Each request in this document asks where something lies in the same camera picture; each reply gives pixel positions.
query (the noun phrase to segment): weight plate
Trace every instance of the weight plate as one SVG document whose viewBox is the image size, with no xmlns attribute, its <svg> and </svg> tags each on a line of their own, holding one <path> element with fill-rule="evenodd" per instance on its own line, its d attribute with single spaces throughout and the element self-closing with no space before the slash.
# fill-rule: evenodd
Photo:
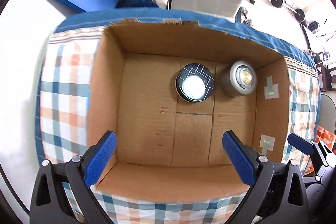
<svg viewBox="0 0 336 224">
<path fill-rule="evenodd" d="M 299 22 L 304 21 L 305 20 L 305 12 L 300 8 L 295 9 L 295 11 L 297 12 L 297 14 L 294 14 L 296 20 L 299 21 Z"/>
<path fill-rule="evenodd" d="M 284 5 L 284 0 L 271 0 L 271 3 L 276 8 L 281 8 Z"/>
</svg>

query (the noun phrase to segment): plaid blanket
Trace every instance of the plaid blanket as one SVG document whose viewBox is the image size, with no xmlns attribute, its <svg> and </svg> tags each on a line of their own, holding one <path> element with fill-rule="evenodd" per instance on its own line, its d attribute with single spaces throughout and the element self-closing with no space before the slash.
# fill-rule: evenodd
<svg viewBox="0 0 336 224">
<path fill-rule="evenodd" d="M 87 150 L 86 117 L 91 69 L 105 26 L 81 27 L 51 35 L 38 86 L 36 150 L 39 162 L 69 161 Z M 288 134 L 314 139 L 319 84 L 314 67 L 284 56 L 290 79 Z M 296 159 L 304 170 L 308 159 L 287 142 L 282 162 Z M 81 213 L 69 184 L 64 184 L 74 211 Z M 115 223 L 224 223 L 245 193 L 196 203 L 150 203 L 113 196 L 91 187 Z"/>
</svg>

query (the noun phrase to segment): dumbbell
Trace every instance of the dumbbell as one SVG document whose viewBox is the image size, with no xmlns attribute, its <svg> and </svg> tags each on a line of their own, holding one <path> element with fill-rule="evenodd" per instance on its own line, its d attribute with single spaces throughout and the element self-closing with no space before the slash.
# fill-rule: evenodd
<svg viewBox="0 0 336 224">
<path fill-rule="evenodd" d="M 246 10 L 246 8 L 242 7 L 242 8 L 241 8 L 241 13 L 242 13 L 243 16 L 245 17 L 245 20 L 242 22 L 242 24 L 244 24 L 244 25 L 248 25 L 248 26 L 252 27 L 252 19 L 247 18 L 246 15 L 247 15 L 248 11 Z"/>
<path fill-rule="evenodd" d="M 271 3 L 276 8 L 281 8 L 281 7 L 285 6 L 287 9 L 293 11 L 294 16 L 295 16 L 295 18 L 298 22 L 304 22 L 305 21 L 305 12 L 300 8 L 294 10 L 292 7 L 290 7 L 289 5 L 286 4 L 285 0 L 271 0 Z"/>
</svg>

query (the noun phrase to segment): tape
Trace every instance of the tape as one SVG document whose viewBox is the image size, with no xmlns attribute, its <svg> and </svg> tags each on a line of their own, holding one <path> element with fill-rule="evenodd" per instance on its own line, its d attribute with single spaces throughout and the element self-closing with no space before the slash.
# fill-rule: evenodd
<svg viewBox="0 0 336 224">
<path fill-rule="evenodd" d="M 261 135 L 259 147 L 262 148 L 261 154 L 266 156 L 267 151 L 273 151 L 275 138 L 267 135 Z"/>
<path fill-rule="evenodd" d="M 278 84 L 273 84 L 272 76 L 266 78 L 267 86 L 264 87 L 265 99 L 279 98 Z"/>
</svg>

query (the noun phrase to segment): screw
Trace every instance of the screw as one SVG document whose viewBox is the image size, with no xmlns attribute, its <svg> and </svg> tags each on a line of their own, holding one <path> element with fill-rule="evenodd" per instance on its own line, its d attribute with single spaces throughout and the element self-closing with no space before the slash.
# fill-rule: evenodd
<svg viewBox="0 0 336 224">
<path fill-rule="evenodd" d="M 81 156 L 74 156 L 73 158 L 72 158 L 72 161 L 73 162 L 79 162 L 81 160 Z"/>
<path fill-rule="evenodd" d="M 291 160 L 291 165 L 297 166 L 298 162 L 296 160 Z"/>
<path fill-rule="evenodd" d="M 42 162 L 42 166 L 47 166 L 49 164 L 49 160 L 44 160 L 43 162 Z"/>
<path fill-rule="evenodd" d="M 267 162 L 268 161 L 268 158 L 266 156 L 259 156 L 259 160 L 261 162 Z"/>
</svg>

